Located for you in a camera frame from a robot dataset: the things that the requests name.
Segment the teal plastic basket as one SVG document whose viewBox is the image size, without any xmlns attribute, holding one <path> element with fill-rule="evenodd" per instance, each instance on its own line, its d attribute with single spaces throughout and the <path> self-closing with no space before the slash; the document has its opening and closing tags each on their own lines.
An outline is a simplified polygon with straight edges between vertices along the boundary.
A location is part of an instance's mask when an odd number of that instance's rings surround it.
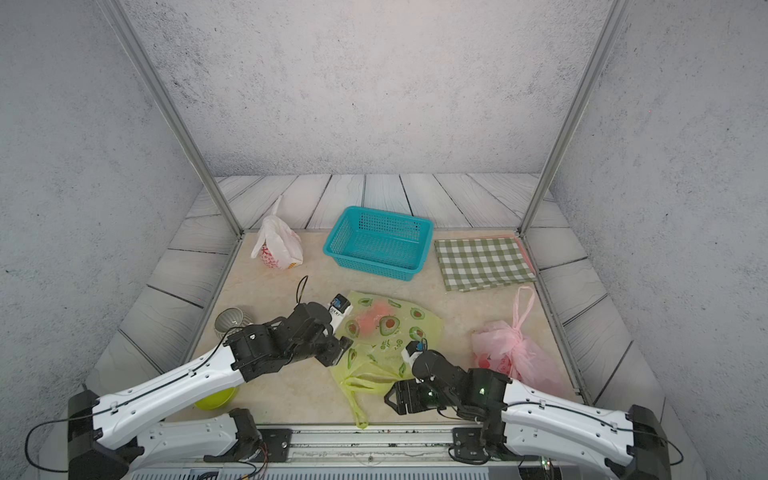
<svg viewBox="0 0 768 480">
<path fill-rule="evenodd" d="M 328 235 L 323 253 L 343 268 L 410 281 L 426 262 L 433 233 L 428 219 L 350 206 Z"/>
</svg>

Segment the lime green plastic cup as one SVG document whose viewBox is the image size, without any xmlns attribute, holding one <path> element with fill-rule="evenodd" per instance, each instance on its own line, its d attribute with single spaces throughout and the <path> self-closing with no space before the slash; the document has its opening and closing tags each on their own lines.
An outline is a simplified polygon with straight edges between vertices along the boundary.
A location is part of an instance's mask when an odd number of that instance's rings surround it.
<svg viewBox="0 0 768 480">
<path fill-rule="evenodd" d="M 227 388 L 194 403 L 198 410 L 214 411 L 228 406 L 239 392 L 238 387 Z"/>
</svg>

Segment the pink strawberry plastic bag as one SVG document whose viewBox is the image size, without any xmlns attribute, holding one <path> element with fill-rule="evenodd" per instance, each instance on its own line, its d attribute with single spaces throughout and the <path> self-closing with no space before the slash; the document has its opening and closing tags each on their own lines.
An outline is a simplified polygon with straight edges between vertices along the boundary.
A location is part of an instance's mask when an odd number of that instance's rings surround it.
<svg viewBox="0 0 768 480">
<path fill-rule="evenodd" d="M 520 286 L 512 304 L 512 320 L 490 322 L 472 334 L 475 364 L 505 374 L 534 390 L 565 398 L 570 388 L 554 359 L 523 333 L 537 301 L 533 287 Z"/>
</svg>

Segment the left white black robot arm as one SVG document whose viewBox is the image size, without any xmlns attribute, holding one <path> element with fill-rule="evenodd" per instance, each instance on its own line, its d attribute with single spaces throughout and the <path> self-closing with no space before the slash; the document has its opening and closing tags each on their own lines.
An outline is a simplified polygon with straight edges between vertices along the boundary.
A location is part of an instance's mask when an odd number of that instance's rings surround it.
<svg viewBox="0 0 768 480">
<path fill-rule="evenodd" d="M 343 295 L 329 306 L 299 303 L 287 317 L 229 329 L 211 351 L 140 385 L 103 396 L 91 390 L 73 396 L 67 417 L 68 477 L 121 479 L 175 459 L 238 463 L 266 457 L 267 443 L 246 409 L 208 420 L 167 418 L 308 358 L 325 367 L 337 365 L 352 344 L 336 334 L 351 310 Z"/>
</svg>

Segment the green checkered cloth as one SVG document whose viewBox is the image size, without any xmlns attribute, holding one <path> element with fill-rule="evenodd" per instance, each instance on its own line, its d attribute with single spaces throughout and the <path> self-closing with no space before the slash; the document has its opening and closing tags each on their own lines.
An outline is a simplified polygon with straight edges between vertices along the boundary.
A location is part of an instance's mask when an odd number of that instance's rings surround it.
<svg viewBox="0 0 768 480">
<path fill-rule="evenodd" d="M 434 241 L 447 291 L 472 292 L 536 280 L 529 256 L 515 236 Z"/>
</svg>

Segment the right aluminium frame post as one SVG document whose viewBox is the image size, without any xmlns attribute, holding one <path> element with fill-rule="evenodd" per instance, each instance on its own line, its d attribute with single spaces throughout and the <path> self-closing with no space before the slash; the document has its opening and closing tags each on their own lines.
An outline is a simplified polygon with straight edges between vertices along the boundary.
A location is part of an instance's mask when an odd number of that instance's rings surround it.
<svg viewBox="0 0 768 480">
<path fill-rule="evenodd" d="M 522 218 L 522 223 L 518 229 L 521 237 L 525 237 L 527 232 L 533 227 L 535 217 L 564 159 L 579 121 L 589 103 L 591 93 L 598 83 L 611 49 L 620 33 L 622 24 L 626 20 L 631 4 L 632 2 L 629 0 L 615 0 L 610 5 L 607 18 L 587 61 L 578 88 L 558 131 L 553 147 L 543 165 L 531 201 Z"/>
</svg>

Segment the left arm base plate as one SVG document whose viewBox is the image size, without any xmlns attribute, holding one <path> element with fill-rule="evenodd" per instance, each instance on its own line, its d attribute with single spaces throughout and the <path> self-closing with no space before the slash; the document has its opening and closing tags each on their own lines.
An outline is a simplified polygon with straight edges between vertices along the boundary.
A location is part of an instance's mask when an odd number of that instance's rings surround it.
<svg viewBox="0 0 768 480">
<path fill-rule="evenodd" d="M 293 430 L 290 428 L 259 428 L 263 446 L 266 448 L 269 463 L 288 461 Z"/>
</svg>

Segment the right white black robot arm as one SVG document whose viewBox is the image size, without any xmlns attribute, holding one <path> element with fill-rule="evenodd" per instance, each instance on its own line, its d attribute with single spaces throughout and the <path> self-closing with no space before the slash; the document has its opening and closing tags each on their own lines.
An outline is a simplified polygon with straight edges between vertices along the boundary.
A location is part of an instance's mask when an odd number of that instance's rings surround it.
<svg viewBox="0 0 768 480">
<path fill-rule="evenodd" d="M 435 350 L 410 344 L 412 378 L 393 384 L 384 401 L 399 415 L 452 409 L 481 424 L 480 449 L 490 458 L 562 460 L 611 479 L 669 479 L 672 446 L 653 411 L 578 404 L 484 368 L 464 370 Z"/>
</svg>

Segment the yellow-green avocado plastic bag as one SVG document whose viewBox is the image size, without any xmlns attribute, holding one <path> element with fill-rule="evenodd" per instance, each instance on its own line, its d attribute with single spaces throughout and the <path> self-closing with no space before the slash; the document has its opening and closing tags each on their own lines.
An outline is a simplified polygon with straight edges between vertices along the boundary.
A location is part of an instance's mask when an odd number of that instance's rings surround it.
<svg viewBox="0 0 768 480">
<path fill-rule="evenodd" d="M 422 338 L 429 347 L 437 347 L 444 320 L 424 307 L 401 299 L 359 291 L 350 292 L 347 299 L 352 311 L 337 334 L 352 339 L 353 344 L 331 368 L 331 375 L 349 403 L 355 425 L 365 429 L 369 418 L 356 395 L 381 397 L 395 382 L 411 379 L 411 369 L 404 363 L 401 351 L 412 340 Z M 376 301 L 387 302 L 392 312 L 378 321 L 376 329 L 361 331 L 357 317 Z"/>
</svg>

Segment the red apple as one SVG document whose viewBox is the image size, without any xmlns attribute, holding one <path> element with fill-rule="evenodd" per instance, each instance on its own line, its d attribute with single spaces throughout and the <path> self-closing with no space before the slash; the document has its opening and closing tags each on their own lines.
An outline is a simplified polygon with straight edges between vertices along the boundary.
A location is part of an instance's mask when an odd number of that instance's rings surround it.
<svg viewBox="0 0 768 480">
<path fill-rule="evenodd" d="M 357 317 L 361 331 L 376 329 L 378 321 L 392 312 L 391 306 L 385 301 L 376 301 Z"/>
</svg>

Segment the left aluminium frame post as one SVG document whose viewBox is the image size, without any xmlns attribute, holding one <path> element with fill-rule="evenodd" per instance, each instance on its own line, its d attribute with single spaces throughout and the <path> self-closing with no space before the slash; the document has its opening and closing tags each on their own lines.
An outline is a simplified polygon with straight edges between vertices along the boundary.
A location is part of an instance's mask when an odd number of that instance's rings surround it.
<svg viewBox="0 0 768 480">
<path fill-rule="evenodd" d="M 215 207 L 223 215 L 230 230 L 240 239 L 244 235 L 244 228 L 236 219 L 229 202 L 211 174 L 199 147 L 142 45 L 125 9 L 117 0 L 101 0 L 98 1 L 98 5 L 204 189 L 210 195 Z"/>
</svg>

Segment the white tied plastic bag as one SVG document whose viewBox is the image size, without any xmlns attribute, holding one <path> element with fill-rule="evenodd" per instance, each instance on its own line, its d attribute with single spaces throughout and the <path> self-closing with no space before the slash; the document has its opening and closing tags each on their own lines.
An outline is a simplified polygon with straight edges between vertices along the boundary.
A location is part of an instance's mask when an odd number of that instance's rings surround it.
<svg viewBox="0 0 768 480">
<path fill-rule="evenodd" d="M 278 216 L 283 196 L 275 201 L 258 230 L 250 258 L 261 260 L 267 267 L 287 270 L 303 263 L 303 245 L 299 235 Z"/>
</svg>

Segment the aluminium frame post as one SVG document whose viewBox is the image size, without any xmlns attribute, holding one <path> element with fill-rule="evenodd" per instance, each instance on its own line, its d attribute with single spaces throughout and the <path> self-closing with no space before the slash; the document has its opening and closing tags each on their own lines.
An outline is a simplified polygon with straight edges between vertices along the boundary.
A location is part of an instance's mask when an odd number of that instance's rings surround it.
<svg viewBox="0 0 768 480">
<path fill-rule="evenodd" d="M 525 237 L 527 232 L 533 227 L 535 217 L 564 159 L 579 121 L 589 103 L 591 93 L 598 83 L 611 49 L 620 33 L 622 24 L 626 20 L 631 4 L 632 2 L 629 0 L 615 0 L 610 5 L 607 18 L 587 61 L 578 88 L 558 131 L 553 147 L 543 165 L 531 201 L 522 218 L 522 223 L 518 229 L 521 237 Z"/>
<path fill-rule="evenodd" d="M 223 215 L 230 230 L 240 239 L 244 235 L 244 228 L 236 219 L 229 202 L 211 174 L 199 147 L 142 45 L 125 9 L 117 0 L 101 0 L 98 1 L 98 5 L 204 189 L 210 195 L 215 207 Z"/>
</svg>

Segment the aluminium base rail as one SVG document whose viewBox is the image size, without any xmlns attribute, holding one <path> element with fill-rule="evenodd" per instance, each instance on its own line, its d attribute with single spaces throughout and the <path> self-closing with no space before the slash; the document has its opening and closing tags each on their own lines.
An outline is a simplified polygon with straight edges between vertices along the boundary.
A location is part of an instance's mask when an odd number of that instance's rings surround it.
<svg viewBox="0 0 768 480">
<path fill-rule="evenodd" d="M 390 425 L 372 430 L 355 427 L 304 426 L 293 430 L 286 463 L 269 463 L 259 428 L 238 427 L 228 416 L 212 420 L 161 422 L 137 438 L 143 452 L 128 468 L 135 474 L 158 466 L 309 466 L 361 463 L 364 466 L 444 463 L 454 461 L 448 453 L 451 430 L 478 425 Z"/>
</svg>

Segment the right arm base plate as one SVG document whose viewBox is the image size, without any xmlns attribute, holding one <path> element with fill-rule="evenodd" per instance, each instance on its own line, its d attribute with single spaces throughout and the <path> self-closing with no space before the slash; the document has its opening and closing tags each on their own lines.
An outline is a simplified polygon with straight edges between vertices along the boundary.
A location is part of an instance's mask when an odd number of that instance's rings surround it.
<svg viewBox="0 0 768 480">
<path fill-rule="evenodd" d="M 448 448 L 452 460 L 481 466 L 495 459 L 481 427 L 457 427 L 451 430 L 452 444 Z"/>
</svg>

